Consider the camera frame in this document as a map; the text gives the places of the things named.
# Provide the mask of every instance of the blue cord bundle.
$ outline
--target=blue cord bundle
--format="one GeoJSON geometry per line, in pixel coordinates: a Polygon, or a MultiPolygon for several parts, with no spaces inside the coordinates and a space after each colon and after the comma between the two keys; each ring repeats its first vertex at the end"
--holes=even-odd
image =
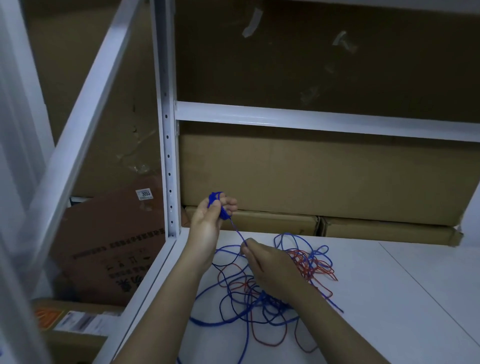
{"type": "MultiPolygon", "coordinates": [[[[221,192],[214,192],[214,193],[210,194],[208,206],[210,206],[213,203],[213,201],[215,201],[216,199],[219,198],[220,193],[221,192]]],[[[223,219],[223,220],[230,219],[230,221],[231,221],[230,216],[228,215],[228,213],[226,212],[226,210],[224,208],[222,208],[222,211],[220,213],[220,218],[223,219]]],[[[242,238],[242,241],[245,241],[236,227],[235,227],[235,230],[237,231],[237,233],[242,238]]],[[[310,253],[308,254],[308,257],[306,257],[310,267],[312,267],[312,262],[313,262],[314,257],[319,257],[319,256],[321,256],[322,258],[325,258],[327,260],[328,264],[330,265],[330,267],[333,266],[333,263],[332,263],[331,259],[328,258],[325,255],[328,252],[328,246],[322,245],[318,249],[313,249],[312,246],[308,243],[308,241],[306,241],[305,239],[303,239],[302,237],[300,237],[298,235],[293,235],[293,234],[290,234],[290,233],[283,233],[283,234],[277,235],[274,238],[274,246],[275,246],[275,248],[281,249],[283,251],[289,251],[289,250],[294,250],[294,249],[298,250],[299,245],[298,245],[297,239],[301,239],[302,241],[304,241],[310,249],[310,253]],[[291,236],[293,238],[296,248],[291,248],[291,249],[285,249],[284,248],[283,237],[285,235],[291,236]]],[[[235,248],[235,250],[237,250],[238,248],[240,248],[240,245],[237,245],[237,244],[225,245],[221,248],[216,249],[215,254],[217,254],[219,252],[224,252],[224,253],[234,255],[234,258],[230,263],[225,264],[225,265],[219,265],[219,264],[212,263],[212,266],[219,271],[219,276],[220,275],[222,276],[222,280],[219,280],[217,283],[207,287],[206,289],[201,291],[197,295],[197,297],[195,298],[195,300],[198,300],[202,295],[204,295],[205,293],[207,293],[209,290],[213,289],[214,287],[220,286],[222,283],[225,284],[226,288],[227,288],[227,294],[221,299],[220,304],[218,306],[218,309],[220,311],[220,316],[221,316],[222,320],[219,321],[219,322],[204,322],[204,321],[200,321],[200,320],[198,320],[194,317],[190,317],[190,321],[192,321],[194,324],[196,324],[198,326],[201,326],[201,327],[218,327],[218,326],[223,326],[223,325],[226,325],[226,324],[230,324],[230,323],[235,322],[237,320],[244,321],[247,325],[247,336],[246,336],[246,339],[245,339],[245,345],[243,347],[242,354],[241,354],[241,356],[239,358],[239,361],[238,361],[238,363],[240,364],[242,362],[244,356],[245,356],[245,353],[246,353],[247,347],[248,347],[248,342],[249,342],[249,337],[250,337],[249,324],[252,324],[252,323],[253,324],[262,324],[262,325],[269,324],[269,325],[272,325],[272,326],[279,327],[279,326],[285,326],[289,323],[298,321],[299,316],[297,315],[294,318],[285,319],[285,314],[288,311],[293,310],[292,307],[289,304],[284,303],[281,300],[278,300],[277,298],[272,297],[272,296],[268,295],[265,291],[263,291],[260,288],[260,286],[256,284],[255,277],[252,274],[246,274],[245,273],[245,270],[247,269],[248,264],[244,268],[240,269],[240,271],[238,273],[232,274],[232,275],[227,277],[224,273],[225,267],[234,264],[238,258],[246,259],[244,256],[240,255],[239,253],[235,253],[233,251],[228,250],[228,248],[235,248]],[[243,283],[246,283],[249,287],[248,291],[246,291],[245,293],[239,292],[239,291],[234,291],[230,288],[230,286],[232,284],[243,284],[243,283]],[[222,303],[226,299],[230,299],[230,305],[232,307],[233,312],[235,312],[235,315],[233,317],[230,317],[230,318],[225,318],[224,314],[222,312],[222,303]],[[237,310],[235,308],[234,304],[241,305],[243,307],[242,310],[239,312],[239,310],[237,310]],[[251,314],[252,310],[256,307],[261,309],[262,316],[263,316],[262,321],[254,320],[253,318],[250,319],[248,317],[249,314],[251,314]]],[[[334,304],[322,292],[320,292],[320,293],[323,295],[324,298],[327,299],[327,301],[332,306],[334,306],[339,311],[343,312],[342,310],[340,310],[340,308],[338,308],[338,306],[336,304],[334,304]]],[[[177,363],[181,364],[181,361],[180,361],[179,358],[177,358],[177,363]]]]}

